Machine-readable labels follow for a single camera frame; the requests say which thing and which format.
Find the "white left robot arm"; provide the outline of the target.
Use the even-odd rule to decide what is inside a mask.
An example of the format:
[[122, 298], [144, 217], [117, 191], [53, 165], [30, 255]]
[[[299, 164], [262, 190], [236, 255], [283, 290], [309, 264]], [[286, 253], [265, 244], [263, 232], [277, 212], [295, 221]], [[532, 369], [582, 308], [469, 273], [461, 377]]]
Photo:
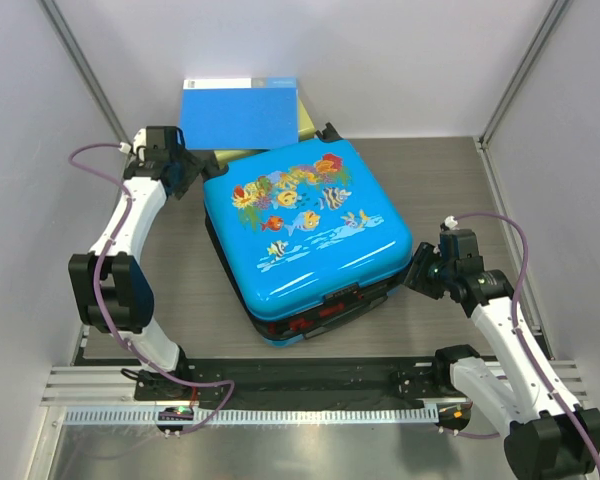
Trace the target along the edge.
[[149, 126], [116, 150], [127, 157], [115, 177], [78, 161], [71, 166], [105, 180], [120, 192], [104, 232], [85, 254], [70, 258], [68, 270], [81, 321], [110, 335], [152, 374], [168, 398], [191, 391], [192, 375], [184, 350], [170, 340], [155, 318], [155, 298], [140, 266], [154, 220], [170, 198], [181, 198], [202, 173], [205, 161], [189, 152], [177, 126]]

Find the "blue suitcase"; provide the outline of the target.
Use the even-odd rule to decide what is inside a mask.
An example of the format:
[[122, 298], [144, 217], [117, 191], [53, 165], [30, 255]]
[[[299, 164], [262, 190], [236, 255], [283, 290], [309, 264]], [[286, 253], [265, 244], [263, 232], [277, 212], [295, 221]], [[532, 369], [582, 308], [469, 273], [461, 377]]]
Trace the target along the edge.
[[404, 280], [413, 236], [332, 126], [203, 184], [205, 224], [257, 333], [282, 347], [346, 324]]

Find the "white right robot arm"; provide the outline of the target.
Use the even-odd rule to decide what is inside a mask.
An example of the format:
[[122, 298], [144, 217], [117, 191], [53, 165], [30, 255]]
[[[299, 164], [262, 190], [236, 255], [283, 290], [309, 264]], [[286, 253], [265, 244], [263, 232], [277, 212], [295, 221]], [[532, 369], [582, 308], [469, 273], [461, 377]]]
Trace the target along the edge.
[[421, 243], [405, 284], [429, 298], [449, 295], [492, 348], [502, 378], [468, 345], [439, 349], [431, 383], [440, 394], [463, 393], [503, 439], [518, 479], [600, 478], [600, 411], [585, 408], [559, 378], [514, 301], [500, 270], [488, 270], [468, 229]]

